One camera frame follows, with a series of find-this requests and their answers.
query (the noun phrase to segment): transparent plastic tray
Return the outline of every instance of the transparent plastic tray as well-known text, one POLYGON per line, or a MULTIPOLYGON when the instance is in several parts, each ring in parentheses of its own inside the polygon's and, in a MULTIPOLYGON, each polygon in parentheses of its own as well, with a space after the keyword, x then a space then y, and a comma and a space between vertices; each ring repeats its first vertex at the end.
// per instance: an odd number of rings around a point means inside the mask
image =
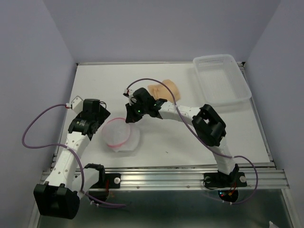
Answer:
POLYGON ((251 91, 231 55, 197 57, 193 64, 208 104, 231 105, 251 98, 251 91))

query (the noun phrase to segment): beige sponge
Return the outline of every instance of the beige sponge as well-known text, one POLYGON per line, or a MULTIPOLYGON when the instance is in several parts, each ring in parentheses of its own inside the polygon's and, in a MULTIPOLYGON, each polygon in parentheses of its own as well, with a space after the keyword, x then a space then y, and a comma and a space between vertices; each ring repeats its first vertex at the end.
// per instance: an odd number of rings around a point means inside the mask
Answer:
MULTIPOLYGON (((169 79, 163 80, 163 83, 172 91, 175 100, 178 101, 181 98, 180 92, 176 87, 175 83, 169 79)), ((154 97, 154 99, 166 99, 173 103, 173 98, 170 92, 161 84, 158 85, 149 85, 148 86, 149 93, 154 97)))

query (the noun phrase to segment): gray wall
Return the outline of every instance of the gray wall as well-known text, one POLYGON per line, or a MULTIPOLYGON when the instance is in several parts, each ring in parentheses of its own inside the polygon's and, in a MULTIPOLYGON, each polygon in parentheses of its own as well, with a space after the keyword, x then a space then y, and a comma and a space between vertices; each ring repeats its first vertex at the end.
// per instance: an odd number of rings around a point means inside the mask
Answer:
MULTIPOLYGON (((55 149, 25 149, 22 133, 42 110, 69 99, 76 66, 41 0, 1 1, 0 31, 0 226, 20 228, 28 225, 33 189, 55 149)), ((57 141, 64 113, 47 114, 27 142, 57 141)))
POLYGON ((282 0, 246 63, 276 165, 304 217, 304 1, 282 0))
POLYGON ((279 0, 44 0, 77 62, 247 60, 279 0))

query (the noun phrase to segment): white table surface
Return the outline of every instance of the white table surface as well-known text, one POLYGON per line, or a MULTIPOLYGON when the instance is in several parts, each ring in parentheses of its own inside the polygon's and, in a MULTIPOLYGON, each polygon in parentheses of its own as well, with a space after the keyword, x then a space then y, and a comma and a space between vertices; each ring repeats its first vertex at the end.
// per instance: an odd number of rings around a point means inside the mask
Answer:
MULTIPOLYGON (((107 103, 107 110, 111 112, 106 122, 115 117, 125 118, 128 99, 122 93, 131 82, 143 77, 172 80, 180 91, 179 105, 201 107, 205 104, 191 63, 78 66, 71 100, 76 95, 83 99, 100 99, 107 103)), ((155 83, 139 82, 132 89, 151 84, 155 83)), ((232 155, 246 156, 254 163, 269 162, 249 101, 230 108, 215 109, 227 125, 226 138, 232 155)), ((66 141, 67 129, 75 116, 73 111, 68 111, 61 143, 66 141)), ((216 164, 211 152, 183 123, 145 116, 136 124, 140 128, 141 139, 135 151, 113 152, 101 139, 101 126, 84 152, 82 164, 100 163, 107 168, 216 164)))

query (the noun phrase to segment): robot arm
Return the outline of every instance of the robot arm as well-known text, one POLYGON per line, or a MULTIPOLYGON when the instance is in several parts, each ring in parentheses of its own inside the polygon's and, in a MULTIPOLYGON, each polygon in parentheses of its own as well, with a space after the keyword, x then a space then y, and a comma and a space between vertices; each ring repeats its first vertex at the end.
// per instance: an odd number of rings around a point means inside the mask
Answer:
MULTIPOLYGON (((136 91, 125 90, 123 95, 129 98, 129 103, 126 104, 127 123, 135 123, 141 120, 145 114, 182 122, 175 104, 165 99, 155 100, 144 88, 136 91)), ((198 138, 217 153, 213 155, 218 165, 218 173, 210 176, 205 174, 205 180, 212 177, 212 181, 206 180, 206 185, 211 188, 224 188, 237 182, 237 177, 240 175, 239 168, 226 144, 226 124, 217 112, 208 104, 203 107, 178 106, 178 109, 184 120, 194 127, 198 138)))
POLYGON ((69 126, 65 148, 43 184, 37 184, 34 197, 41 215, 68 218, 75 217, 79 209, 81 190, 88 190, 93 184, 105 178, 102 165, 88 164, 85 166, 85 183, 74 174, 77 168, 75 156, 68 150, 72 149, 80 159, 97 129, 104 123, 110 113, 100 105, 100 100, 82 100, 76 97, 72 101, 72 110, 77 117, 69 126))

